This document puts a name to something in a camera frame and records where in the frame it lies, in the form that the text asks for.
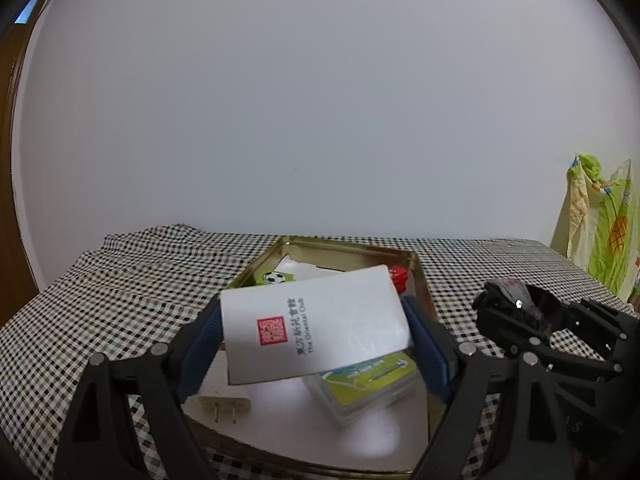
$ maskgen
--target white wall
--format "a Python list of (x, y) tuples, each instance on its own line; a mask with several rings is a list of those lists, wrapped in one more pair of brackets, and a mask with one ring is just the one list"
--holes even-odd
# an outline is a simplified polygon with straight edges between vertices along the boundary
[(50, 283), (110, 232), (549, 242), (574, 152), (640, 160), (595, 0), (55, 0), (20, 129)]

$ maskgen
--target red stamp logo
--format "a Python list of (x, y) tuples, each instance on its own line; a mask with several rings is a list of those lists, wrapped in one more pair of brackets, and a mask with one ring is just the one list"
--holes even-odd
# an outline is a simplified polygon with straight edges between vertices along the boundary
[(284, 326), (284, 317), (265, 317), (258, 320), (258, 335), (260, 346), (286, 343), (287, 329)]

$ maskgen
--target metal screw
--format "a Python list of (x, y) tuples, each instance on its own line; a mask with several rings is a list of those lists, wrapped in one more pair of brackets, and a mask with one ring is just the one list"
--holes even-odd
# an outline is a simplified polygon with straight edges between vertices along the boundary
[(89, 359), (89, 364), (91, 366), (98, 366), (98, 365), (101, 365), (103, 362), (104, 362), (104, 354), (101, 354), (100, 352), (95, 353)]
[(474, 345), (471, 341), (463, 341), (458, 345), (458, 350), (462, 352), (464, 355), (471, 356), (476, 353), (476, 345)]
[(538, 364), (538, 356), (533, 352), (524, 352), (522, 354), (522, 360), (526, 362), (529, 366), (534, 366)]
[(161, 356), (167, 353), (169, 345), (167, 343), (154, 343), (151, 347), (151, 355)]

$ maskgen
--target white booklet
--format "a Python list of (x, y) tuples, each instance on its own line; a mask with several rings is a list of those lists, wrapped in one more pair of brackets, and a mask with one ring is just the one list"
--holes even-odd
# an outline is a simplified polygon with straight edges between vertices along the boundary
[(220, 300), (230, 384), (325, 372), (411, 343), (386, 266), (224, 290)]

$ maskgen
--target table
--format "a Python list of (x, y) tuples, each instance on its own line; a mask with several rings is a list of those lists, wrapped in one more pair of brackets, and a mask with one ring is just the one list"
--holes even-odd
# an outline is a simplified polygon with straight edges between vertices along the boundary
[[(233, 280), (276, 236), (207, 233), (186, 225), (109, 235), (83, 253), (49, 288), (0, 329), (0, 429), (39, 478), (52, 478), (66, 410), (84, 365), (96, 351), (109, 359), (142, 354), (155, 341), (171, 341), (209, 299)], [(420, 257), (440, 321), (459, 341), (485, 353), (500, 349), (478, 333), (473, 299), (483, 283), (516, 276), (561, 300), (590, 297), (631, 313), (623, 302), (544, 244), (532, 240), (440, 240), (341, 237), (344, 241), (414, 251)], [(568, 331), (552, 346), (598, 358)], [(129, 404), (146, 466), (165, 478), (144, 409)], [(497, 410), (488, 396), (464, 478), (479, 471)], [(262, 469), (207, 451), (221, 480), (268, 480)]]

